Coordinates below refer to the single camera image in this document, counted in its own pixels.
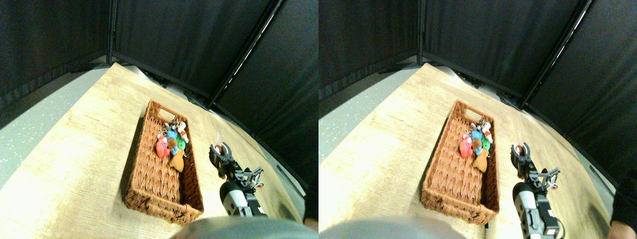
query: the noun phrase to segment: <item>green plush toy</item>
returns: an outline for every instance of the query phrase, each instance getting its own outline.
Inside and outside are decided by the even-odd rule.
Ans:
[[[491,148],[491,143],[485,138],[484,134],[482,135],[482,148],[489,150]]]

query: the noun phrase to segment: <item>black fabric panel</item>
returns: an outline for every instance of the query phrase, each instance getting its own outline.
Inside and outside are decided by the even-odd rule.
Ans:
[[[268,3],[119,0],[114,55],[210,96]]]
[[[418,52],[418,0],[319,1],[321,99]]]
[[[0,108],[106,53],[108,0],[0,2]]]
[[[425,1],[428,58],[521,98],[578,1]]]
[[[637,3],[598,0],[531,105],[615,181],[637,168]]]
[[[285,1],[217,102],[305,182],[319,165],[318,24],[316,0]]]

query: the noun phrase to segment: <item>gray floor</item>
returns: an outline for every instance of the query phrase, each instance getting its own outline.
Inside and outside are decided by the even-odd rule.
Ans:
[[[446,66],[437,66],[436,68],[452,77],[461,79],[453,70]],[[394,92],[394,90],[407,81],[416,71],[417,69],[407,69],[395,73],[375,73],[337,93],[330,101],[324,103],[326,105],[336,104],[339,106],[318,120],[318,163],[322,163],[336,146],[338,146],[369,113],[385,100],[387,96]],[[489,85],[481,85],[478,90],[500,100],[500,97],[496,94],[497,90]],[[524,113],[543,121],[533,114],[528,112]],[[580,161],[589,174],[595,188],[598,190],[609,214],[612,214],[615,188],[602,174],[598,173],[599,176],[596,176],[589,168],[591,163],[579,153],[577,149],[575,149],[575,151],[580,157]]]
[[[136,66],[126,66],[126,68],[146,78],[146,75]],[[13,120],[0,129],[0,143],[7,145],[5,149],[0,150],[0,188],[4,186],[13,172],[22,164],[22,161],[31,153],[44,135],[107,70],[96,69],[81,73],[65,74],[14,105],[3,109],[5,112],[3,112],[2,119]],[[166,89],[177,96],[187,99],[183,93],[185,90],[183,87],[169,84]],[[304,192],[299,183],[267,150],[263,147],[261,147],[261,150],[263,150],[266,158],[275,169],[281,183],[292,198],[292,202],[301,216],[303,216],[305,211]],[[245,165],[244,167],[252,168],[256,166]]]

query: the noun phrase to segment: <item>light wood tabletop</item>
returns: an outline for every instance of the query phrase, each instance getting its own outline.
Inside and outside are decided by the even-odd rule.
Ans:
[[[38,143],[0,190],[0,238],[168,238],[182,226],[128,209],[142,116],[151,99],[190,122],[205,217],[227,217],[219,197],[225,180],[208,149],[226,142],[241,167],[262,166],[256,192],[273,218],[300,221],[296,207],[256,141],[244,130],[115,64]]]
[[[500,211],[489,228],[423,207],[425,169],[456,99],[496,123]],[[561,170],[548,198],[567,238],[604,238],[610,216],[573,147],[532,116],[426,64],[380,103],[319,166],[319,231],[352,219],[408,215],[449,223],[466,238],[522,238],[511,145],[529,145],[539,168]]]

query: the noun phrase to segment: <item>human hand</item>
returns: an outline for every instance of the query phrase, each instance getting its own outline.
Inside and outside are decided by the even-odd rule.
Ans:
[[[620,221],[610,223],[610,232],[608,239],[636,239],[635,230]]]

